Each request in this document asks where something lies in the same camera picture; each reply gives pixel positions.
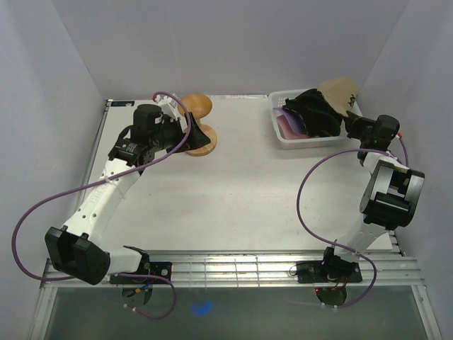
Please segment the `beige baseball cap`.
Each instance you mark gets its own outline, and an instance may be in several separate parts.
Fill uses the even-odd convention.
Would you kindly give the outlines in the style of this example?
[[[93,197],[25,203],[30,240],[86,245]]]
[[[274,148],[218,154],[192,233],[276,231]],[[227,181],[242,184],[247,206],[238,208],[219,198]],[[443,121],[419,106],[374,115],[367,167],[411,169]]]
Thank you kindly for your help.
[[[348,117],[348,112],[353,108],[359,87],[348,77],[339,77],[322,82],[317,87],[323,99],[339,115]]]

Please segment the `black NY baseball cap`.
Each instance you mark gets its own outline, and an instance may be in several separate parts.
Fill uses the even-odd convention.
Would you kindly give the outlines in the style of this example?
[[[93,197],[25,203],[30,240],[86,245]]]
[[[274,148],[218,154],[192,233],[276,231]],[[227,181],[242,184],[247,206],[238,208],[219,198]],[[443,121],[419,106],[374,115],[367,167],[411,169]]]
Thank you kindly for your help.
[[[337,137],[343,119],[337,114],[317,89],[309,89],[293,99],[287,98],[282,106],[304,126],[310,137]]]

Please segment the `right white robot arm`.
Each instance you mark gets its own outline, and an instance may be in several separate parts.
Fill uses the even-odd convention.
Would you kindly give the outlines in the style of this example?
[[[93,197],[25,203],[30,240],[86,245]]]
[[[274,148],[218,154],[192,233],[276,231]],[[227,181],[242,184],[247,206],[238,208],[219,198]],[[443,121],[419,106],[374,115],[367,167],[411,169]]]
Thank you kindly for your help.
[[[424,173],[403,165],[388,151],[400,129],[397,119],[380,115],[372,120],[348,111],[345,129],[349,138],[360,141],[357,158],[369,170],[370,180],[360,201],[358,222],[323,254],[319,270],[328,281],[346,281],[359,271],[360,254],[376,239],[409,225],[425,179]]]

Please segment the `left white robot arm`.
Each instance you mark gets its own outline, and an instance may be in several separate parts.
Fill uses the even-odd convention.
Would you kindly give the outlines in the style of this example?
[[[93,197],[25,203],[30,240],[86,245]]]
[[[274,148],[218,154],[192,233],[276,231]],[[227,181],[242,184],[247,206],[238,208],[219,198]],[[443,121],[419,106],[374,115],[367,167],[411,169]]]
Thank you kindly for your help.
[[[157,152],[187,152],[211,142],[193,110],[185,119],[190,124],[187,130],[172,109],[159,104],[137,106],[132,124],[120,132],[108,153],[100,185],[93,187],[62,227],[47,231],[45,244],[54,269],[91,285],[119,273],[126,273],[135,283],[149,277],[149,255],[145,251],[133,246],[106,251],[101,249],[101,240],[125,194]]]

